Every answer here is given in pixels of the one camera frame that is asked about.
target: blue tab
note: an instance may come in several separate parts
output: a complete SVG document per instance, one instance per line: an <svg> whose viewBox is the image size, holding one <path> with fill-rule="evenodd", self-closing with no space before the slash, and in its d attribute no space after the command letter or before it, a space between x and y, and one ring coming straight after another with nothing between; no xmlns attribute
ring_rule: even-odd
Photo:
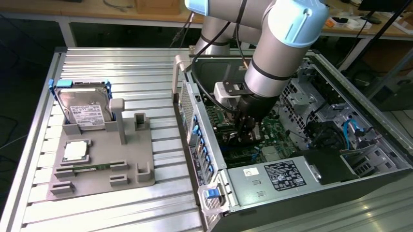
<svg viewBox="0 0 413 232"><path fill-rule="evenodd" d="M48 85L49 85L49 89L52 89L52 88L53 88L53 83L54 83L54 80L53 80L53 79L50 79L50 80L49 80L49 83L48 83Z"/></svg>
<svg viewBox="0 0 413 232"><path fill-rule="evenodd" d="M58 80L57 84L56 84L56 87L57 88L70 88L72 85L73 85L72 80Z"/></svg>
<svg viewBox="0 0 413 232"><path fill-rule="evenodd" d="M105 89L108 90L109 99L112 99L112 84L109 83L108 80L104 80L104 86L105 86Z"/></svg>
<svg viewBox="0 0 413 232"><path fill-rule="evenodd" d="M205 198L207 199L212 199L212 198L217 198L220 197L220 194L219 194L219 190L217 189L208 189L205 191Z"/></svg>

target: hard drive label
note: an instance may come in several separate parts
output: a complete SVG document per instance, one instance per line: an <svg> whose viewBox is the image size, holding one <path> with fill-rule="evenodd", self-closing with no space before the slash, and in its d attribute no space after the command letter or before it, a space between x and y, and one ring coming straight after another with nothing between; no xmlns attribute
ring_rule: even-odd
<svg viewBox="0 0 413 232"><path fill-rule="evenodd" d="M291 160L265 165L264 170L276 191L306 185L295 163Z"/></svg>
<svg viewBox="0 0 413 232"><path fill-rule="evenodd" d="M70 111L76 123L81 127L104 125L100 105L73 105Z"/></svg>

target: green circuit board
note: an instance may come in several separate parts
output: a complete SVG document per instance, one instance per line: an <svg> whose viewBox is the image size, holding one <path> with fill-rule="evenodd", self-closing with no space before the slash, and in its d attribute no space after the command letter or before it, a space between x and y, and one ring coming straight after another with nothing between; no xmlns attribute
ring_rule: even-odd
<svg viewBox="0 0 413 232"><path fill-rule="evenodd" d="M205 106L205 111L228 168L285 159L298 151L273 114L261 121L263 140L248 146L231 147L225 144L228 135L236 133L231 114L217 106Z"/></svg>

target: workbench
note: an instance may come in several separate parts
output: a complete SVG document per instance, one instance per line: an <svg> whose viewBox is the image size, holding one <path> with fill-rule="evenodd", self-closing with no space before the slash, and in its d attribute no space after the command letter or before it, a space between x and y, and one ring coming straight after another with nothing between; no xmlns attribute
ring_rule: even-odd
<svg viewBox="0 0 413 232"><path fill-rule="evenodd" d="M134 5L134 0L117 0L117 5ZM335 9L348 11L352 10L356 15L359 11L356 7L342 3L339 0L327 0L331 13ZM121 12L117 9L104 5L101 0L84 0L81 3L66 2L62 0L1 0L0 1L0 14L6 18L30 19L54 21L58 23L62 39L66 47L76 47L76 39L72 33L70 23L97 23L97 24L118 24L134 26L156 26L156 27L181 27L189 10L184 6L184 1L180 0L180 14L179 15L159 15L159 14L138 14L134 8ZM362 40L356 44L352 53L348 55L346 61L339 67L340 70L346 69L352 60L360 53L363 47L378 33L387 18L374 14L380 19L379 25L372 25L368 30L363 30L359 38ZM191 24L192 28L201 28L203 16L195 15ZM335 37L355 37L358 30L348 28L328 28L323 27L320 35ZM388 40L413 40L413 35L407 35L396 27L390 26L383 33L382 39Z"/></svg>

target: robotic arm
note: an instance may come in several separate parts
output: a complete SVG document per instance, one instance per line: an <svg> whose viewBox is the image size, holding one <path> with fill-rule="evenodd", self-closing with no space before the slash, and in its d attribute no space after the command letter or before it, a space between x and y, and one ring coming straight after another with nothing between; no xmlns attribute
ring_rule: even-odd
<svg viewBox="0 0 413 232"><path fill-rule="evenodd" d="M239 30L249 32L245 33L248 40L259 38L244 75L244 88L249 94L239 97L236 105L240 126L245 128L249 125L247 130L252 130L271 111L302 58L318 39L328 17L328 7L323 0L185 0L185 6L209 16L205 17L195 51L208 44L227 21L232 24L205 54L227 54L225 43L232 38L236 24L241 25Z"/></svg>

